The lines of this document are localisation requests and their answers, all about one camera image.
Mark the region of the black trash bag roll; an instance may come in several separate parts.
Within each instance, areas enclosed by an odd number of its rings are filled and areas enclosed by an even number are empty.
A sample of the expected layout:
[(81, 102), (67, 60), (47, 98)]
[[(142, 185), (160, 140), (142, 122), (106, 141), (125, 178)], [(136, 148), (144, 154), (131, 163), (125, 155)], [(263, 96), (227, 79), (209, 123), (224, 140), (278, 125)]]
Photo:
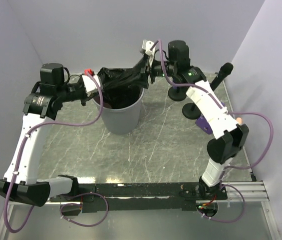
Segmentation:
[(141, 89), (147, 89), (148, 57), (143, 56), (132, 68), (106, 68), (99, 70), (98, 76), (103, 85), (103, 100), (112, 109), (123, 109), (134, 104)]

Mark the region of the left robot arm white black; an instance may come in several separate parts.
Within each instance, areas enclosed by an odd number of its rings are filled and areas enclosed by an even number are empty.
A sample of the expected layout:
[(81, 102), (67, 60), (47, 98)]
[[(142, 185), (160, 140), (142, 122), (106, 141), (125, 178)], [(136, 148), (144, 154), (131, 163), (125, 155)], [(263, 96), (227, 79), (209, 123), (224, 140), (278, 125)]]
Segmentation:
[(76, 177), (58, 175), (39, 180), (38, 168), (45, 139), (63, 103), (87, 101), (99, 94), (102, 83), (91, 70), (86, 70), (79, 80), (70, 83), (64, 75), (69, 71), (60, 63), (46, 63), (40, 69), (36, 82), (26, 97), (23, 107), (22, 129), (13, 159), (0, 179), (0, 196), (9, 201), (41, 207), (49, 198), (63, 195), (68, 201), (79, 197)]

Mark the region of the grey plastic trash bin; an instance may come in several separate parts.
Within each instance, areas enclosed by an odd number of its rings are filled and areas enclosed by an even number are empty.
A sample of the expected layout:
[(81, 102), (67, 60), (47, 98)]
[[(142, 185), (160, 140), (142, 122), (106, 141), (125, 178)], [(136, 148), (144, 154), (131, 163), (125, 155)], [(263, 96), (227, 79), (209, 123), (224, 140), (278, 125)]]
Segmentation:
[(142, 87), (130, 86), (103, 92), (101, 118), (109, 132), (125, 135), (137, 127), (144, 91)]

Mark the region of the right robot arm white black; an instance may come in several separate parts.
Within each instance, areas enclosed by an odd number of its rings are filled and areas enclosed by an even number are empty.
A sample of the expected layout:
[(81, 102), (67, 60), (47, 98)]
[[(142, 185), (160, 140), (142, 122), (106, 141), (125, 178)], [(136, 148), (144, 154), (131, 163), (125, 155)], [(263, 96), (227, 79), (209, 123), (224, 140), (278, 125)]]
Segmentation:
[(149, 58), (146, 73), (151, 81), (155, 77), (164, 77), (171, 85), (170, 99), (176, 102), (185, 98), (191, 100), (183, 106), (182, 114), (192, 120), (203, 117), (212, 131), (214, 137), (207, 144), (209, 161), (198, 183), (200, 196), (210, 199), (220, 192), (223, 174), (243, 148), (249, 133), (249, 128), (230, 116), (227, 107), (214, 93), (234, 67), (226, 63), (214, 80), (208, 82), (204, 73), (191, 65), (189, 47), (183, 40), (169, 42), (166, 59), (163, 58), (165, 52), (160, 40), (144, 41), (143, 50)]

